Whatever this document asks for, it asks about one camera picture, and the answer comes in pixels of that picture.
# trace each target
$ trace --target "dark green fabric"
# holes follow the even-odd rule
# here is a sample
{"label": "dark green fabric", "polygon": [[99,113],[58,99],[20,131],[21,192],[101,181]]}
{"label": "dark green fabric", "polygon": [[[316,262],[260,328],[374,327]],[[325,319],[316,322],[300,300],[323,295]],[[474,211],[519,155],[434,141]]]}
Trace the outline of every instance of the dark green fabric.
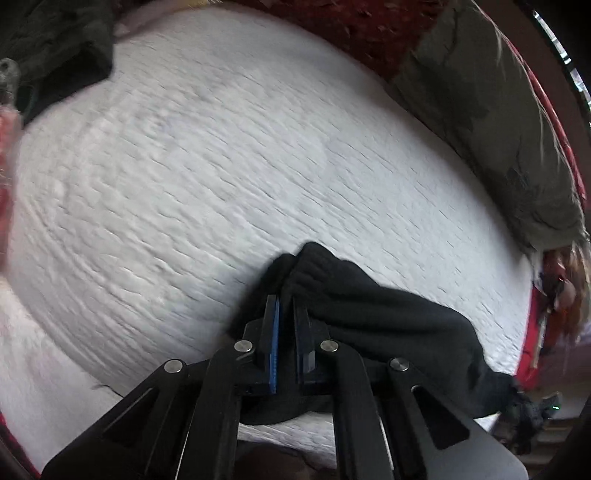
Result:
{"label": "dark green fabric", "polygon": [[113,16],[105,0],[28,0],[0,6],[0,59],[18,63],[26,125],[54,102],[107,78]]}

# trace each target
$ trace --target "black fabric bundle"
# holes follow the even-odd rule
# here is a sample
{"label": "black fabric bundle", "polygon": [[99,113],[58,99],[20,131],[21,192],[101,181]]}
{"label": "black fabric bundle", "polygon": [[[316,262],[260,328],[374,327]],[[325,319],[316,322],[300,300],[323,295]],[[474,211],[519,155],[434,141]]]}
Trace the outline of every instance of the black fabric bundle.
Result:
{"label": "black fabric bundle", "polygon": [[26,125],[45,108],[107,78],[113,15],[106,0],[6,1],[0,6],[0,59],[18,63],[17,108]]}
{"label": "black fabric bundle", "polygon": [[[467,318],[418,295],[382,287],[319,244],[307,243],[297,256],[283,254],[272,262],[233,319],[234,338],[241,338],[248,321],[263,315],[270,294],[280,296],[282,316],[297,297],[312,318],[328,325],[333,339],[354,347],[365,359],[407,358],[472,418],[503,411],[511,402],[513,377],[488,366]],[[294,390],[293,326],[281,322],[281,328],[278,394],[245,402],[243,423],[279,423],[327,407],[322,399]]]}

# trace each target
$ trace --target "mattress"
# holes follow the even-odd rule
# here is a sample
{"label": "mattress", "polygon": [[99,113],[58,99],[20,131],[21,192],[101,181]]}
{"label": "mattress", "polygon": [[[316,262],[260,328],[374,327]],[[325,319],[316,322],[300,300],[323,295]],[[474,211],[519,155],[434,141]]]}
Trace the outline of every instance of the mattress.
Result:
{"label": "mattress", "polygon": [[[238,7],[120,42],[110,79],[27,129],[0,284],[0,410],[47,461],[168,358],[228,341],[245,289],[307,240],[468,317],[513,373],[531,267],[462,160],[321,39]],[[240,436],[333,462],[308,414]]]}

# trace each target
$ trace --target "white bed sheet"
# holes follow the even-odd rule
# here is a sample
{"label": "white bed sheet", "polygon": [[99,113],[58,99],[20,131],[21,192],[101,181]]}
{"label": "white bed sheet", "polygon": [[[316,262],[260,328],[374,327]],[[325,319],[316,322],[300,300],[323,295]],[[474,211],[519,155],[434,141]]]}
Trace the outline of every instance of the white bed sheet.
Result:
{"label": "white bed sheet", "polygon": [[[237,7],[166,18],[118,44],[115,65],[21,145],[0,410],[36,467],[117,401],[111,388],[207,358],[265,263],[309,239],[463,313],[513,373],[530,264],[461,159],[371,72]],[[241,435],[323,462],[334,448],[315,415]]]}

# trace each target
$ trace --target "metal screw head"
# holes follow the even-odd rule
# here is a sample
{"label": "metal screw head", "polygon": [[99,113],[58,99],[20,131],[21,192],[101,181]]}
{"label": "metal screw head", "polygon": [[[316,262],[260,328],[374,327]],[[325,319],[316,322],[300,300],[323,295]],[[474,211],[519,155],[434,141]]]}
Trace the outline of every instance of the metal screw head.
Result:
{"label": "metal screw head", "polygon": [[406,360],[405,358],[402,358],[402,357],[392,358],[390,360],[390,368],[392,368],[398,372],[405,372],[406,370],[408,370],[409,366],[410,366],[410,363],[408,362],[408,360]]}
{"label": "metal screw head", "polygon": [[169,374],[176,374],[183,369],[183,363],[180,360],[169,360],[164,364],[164,371]]}
{"label": "metal screw head", "polygon": [[334,340],[324,340],[320,344],[320,348],[325,352],[336,352],[339,349],[339,344]]}
{"label": "metal screw head", "polygon": [[234,343],[234,350],[237,352],[250,352],[252,350],[252,342],[248,340],[238,340]]}

